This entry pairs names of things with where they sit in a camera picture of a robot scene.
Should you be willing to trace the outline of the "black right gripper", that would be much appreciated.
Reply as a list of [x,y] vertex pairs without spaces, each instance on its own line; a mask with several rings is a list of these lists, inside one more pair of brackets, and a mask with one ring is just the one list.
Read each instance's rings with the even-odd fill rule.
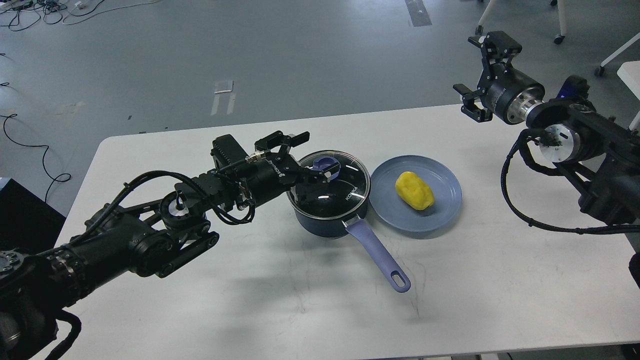
[[[480,80],[490,82],[476,90],[453,84],[461,96],[461,112],[477,123],[491,121],[493,114],[508,125],[524,122],[531,107],[542,102],[546,90],[537,80],[513,68],[512,60],[522,52],[522,45],[503,30],[469,36],[468,42],[481,52]],[[478,107],[476,100],[484,98],[486,107]]]

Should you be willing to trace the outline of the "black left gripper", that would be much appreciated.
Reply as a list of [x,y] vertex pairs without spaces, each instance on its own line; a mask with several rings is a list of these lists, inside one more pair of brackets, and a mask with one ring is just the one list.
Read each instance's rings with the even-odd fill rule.
[[[275,131],[254,142],[253,158],[243,159],[243,185],[253,203],[261,206],[302,183],[330,183],[338,177],[341,165],[334,162],[318,168],[303,167],[290,155],[290,149],[308,142],[310,132],[298,135]],[[275,155],[272,149],[279,146]]]

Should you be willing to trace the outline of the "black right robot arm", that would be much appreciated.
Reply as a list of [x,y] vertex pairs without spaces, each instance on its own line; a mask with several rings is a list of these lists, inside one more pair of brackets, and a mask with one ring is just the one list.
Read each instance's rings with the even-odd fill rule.
[[[637,131],[604,117],[589,101],[589,84],[569,76],[558,95],[544,100],[544,86],[514,68],[522,46],[502,30],[471,36],[481,53],[482,73],[474,89],[458,83],[461,112],[478,123],[498,117],[507,125],[524,124],[500,173],[503,198],[530,227],[578,235],[639,232],[640,150]],[[514,154],[536,173],[563,177],[578,191],[579,210],[601,227],[567,228],[537,221],[512,203],[507,175]]]

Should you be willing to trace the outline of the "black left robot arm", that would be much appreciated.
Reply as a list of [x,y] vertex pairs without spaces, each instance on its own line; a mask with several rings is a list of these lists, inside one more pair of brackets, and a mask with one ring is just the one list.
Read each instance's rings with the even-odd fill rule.
[[1,358],[27,360],[57,339],[58,322],[70,332],[47,358],[58,360],[82,330],[66,308],[125,272],[165,278],[218,243],[206,212],[238,226],[257,207],[297,184],[326,185],[339,174],[336,160],[300,165],[290,149],[310,134],[275,131],[246,153],[230,134],[212,142],[214,169],[190,178],[153,170],[123,185],[86,221],[86,230],[61,246],[32,253],[1,251]]

